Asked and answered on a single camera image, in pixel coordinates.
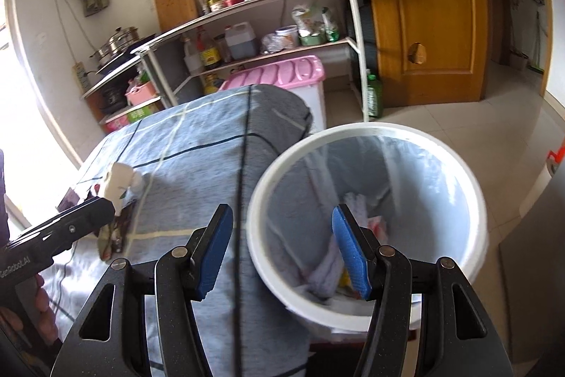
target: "trash can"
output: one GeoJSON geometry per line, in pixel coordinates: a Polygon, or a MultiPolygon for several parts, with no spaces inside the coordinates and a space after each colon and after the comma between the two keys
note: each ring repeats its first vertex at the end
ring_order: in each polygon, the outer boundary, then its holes
{"type": "MultiPolygon", "coordinates": [[[[335,267],[343,266],[339,252],[340,261],[332,258],[331,214],[347,199],[357,205],[355,217],[364,226],[371,219],[386,222],[388,244],[406,257],[434,263],[449,256],[475,280],[488,248],[485,201],[473,173],[450,147],[396,124],[324,130],[283,152],[265,171],[246,228],[262,280],[315,335],[363,335],[371,321],[373,302],[341,288],[316,291],[320,273],[328,274],[321,280],[327,287],[335,267]]],[[[420,301],[412,297],[412,329],[420,324],[420,301]]]]}

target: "tile floor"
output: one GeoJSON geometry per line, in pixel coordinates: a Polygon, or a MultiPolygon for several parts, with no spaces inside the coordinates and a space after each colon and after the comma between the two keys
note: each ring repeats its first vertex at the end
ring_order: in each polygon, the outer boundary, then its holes
{"type": "MultiPolygon", "coordinates": [[[[488,211],[489,251],[474,287],[502,340],[508,331],[498,244],[519,223],[518,207],[549,150],[565,136],[565,121],[539,96],[541,76],[490,63],[486,98],[477,103],[386,109],[381,121],[428,132],[452,147],[477,177],[488,211]]],[[[326,93],[328,126],[362,120],[351,91],[326,93]]],[[[409,343],[403,376],[413,376],[417,341],[409,343]]],[[[523,376],[533,363],[515,366],[523,376]]]]}

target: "human hand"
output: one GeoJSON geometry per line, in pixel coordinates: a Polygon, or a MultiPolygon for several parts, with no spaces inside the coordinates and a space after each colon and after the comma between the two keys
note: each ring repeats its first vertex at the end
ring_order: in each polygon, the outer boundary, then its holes
{"type": "MultiPolygon", "coordinates": [[[[37,329],[43,340],[47,345],[52,345],[53,342],[59,337],[59,331],[55,324],[55,314],[49,307],[49,296],[42,286],[45,283],[41,275],[35,275],[37,282],[37,292],[35,297],[35,307],[40,312],[40,319],[37,323],[37,329]]],[[[19,332],[23,330],[24,324],[18,315],[8,308],[0,307],[0,315],[4,317],[7,323],[13,328],[14,331],[19,332]]]]}

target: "green plastic bottle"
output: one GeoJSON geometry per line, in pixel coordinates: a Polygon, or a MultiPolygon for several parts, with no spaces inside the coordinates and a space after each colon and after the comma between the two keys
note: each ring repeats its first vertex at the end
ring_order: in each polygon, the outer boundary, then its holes
{"type": "Polygon", "coordinates": [[[382,82],[377,79],[375,74],[367,76],[367,105],[369,117],[382,117],[382,82]]]}

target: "yellow label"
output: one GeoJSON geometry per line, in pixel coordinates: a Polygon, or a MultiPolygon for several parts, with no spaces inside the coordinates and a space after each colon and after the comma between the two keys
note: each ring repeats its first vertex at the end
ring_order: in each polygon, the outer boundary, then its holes
{"type": "Polygon", "coordinates": [[[211,64],[217,63],[221,60],[220,53],[217,48],[209,48],[200,52],[200,57],[202,58],[204,66],[210,66],[211,64]]]}

